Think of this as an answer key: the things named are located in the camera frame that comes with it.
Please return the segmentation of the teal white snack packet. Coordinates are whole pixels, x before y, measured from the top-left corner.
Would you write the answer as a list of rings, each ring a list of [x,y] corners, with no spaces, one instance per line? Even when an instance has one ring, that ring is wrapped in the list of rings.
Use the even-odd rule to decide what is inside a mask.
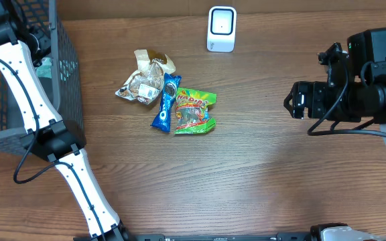
[[[45,57],[40,66],[36,67],[36,74],[39,78],[52,78],[52,59]]]

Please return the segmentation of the green Haribo gummy bag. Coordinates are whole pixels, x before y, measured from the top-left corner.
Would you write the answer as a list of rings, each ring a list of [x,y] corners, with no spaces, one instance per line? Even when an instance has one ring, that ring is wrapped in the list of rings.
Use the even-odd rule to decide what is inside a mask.
[[[216,126],[208,107],[216,102],[217,95],[211,92],[179,88],[176,96],[176,135],[206,134]]]

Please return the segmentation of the beige clear cookie bag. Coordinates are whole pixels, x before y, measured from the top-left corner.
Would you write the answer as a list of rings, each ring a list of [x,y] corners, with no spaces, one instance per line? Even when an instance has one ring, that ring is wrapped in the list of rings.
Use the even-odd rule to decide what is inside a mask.
[[[115,95],[129,101],[152,103],[164,87],[164,75],[173,74],[176,67],[170,57],[154,50],[135,50],[137,70]]]

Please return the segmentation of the blue Oreo cookie pack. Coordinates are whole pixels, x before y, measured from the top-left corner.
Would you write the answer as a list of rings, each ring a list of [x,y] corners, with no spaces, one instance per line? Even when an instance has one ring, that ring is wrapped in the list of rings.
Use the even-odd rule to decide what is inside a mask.
[[[170,132],[172,106],[175,102],[178,87],[182,77],[164,74],[164,87],[159,106],[159,112],[154,118],[151,126],[160,129],[163,132]]]

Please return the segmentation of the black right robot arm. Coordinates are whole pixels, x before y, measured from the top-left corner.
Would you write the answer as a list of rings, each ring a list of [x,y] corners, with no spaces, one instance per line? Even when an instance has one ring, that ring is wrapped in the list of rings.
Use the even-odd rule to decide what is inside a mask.
[[[333,43],[318,54],[325,82],[294,83],[283,105],[292,118],[314,118],[310,136],[372,135],[386,146],[386,27]]]

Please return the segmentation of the white barcode scanner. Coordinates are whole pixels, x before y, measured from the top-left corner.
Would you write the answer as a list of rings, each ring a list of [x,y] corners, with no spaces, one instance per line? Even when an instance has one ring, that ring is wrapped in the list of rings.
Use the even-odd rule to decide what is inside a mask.
[[[208,12],[206,47],[209,52],[232,52],[236,40],[237,12],[233,7],[214,6]]]

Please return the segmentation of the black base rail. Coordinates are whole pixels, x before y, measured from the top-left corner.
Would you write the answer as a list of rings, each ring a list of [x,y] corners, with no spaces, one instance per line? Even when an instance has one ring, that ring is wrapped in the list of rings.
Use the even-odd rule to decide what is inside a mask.
[[[105,240],[136,241],[386,241],[386,236],[352,229],[347,224],[329,223],[312,226],[307,232],[279,232],[266,235],[191,235],[165,236],[163,234],[133,235],[124,226],[107,232]]]

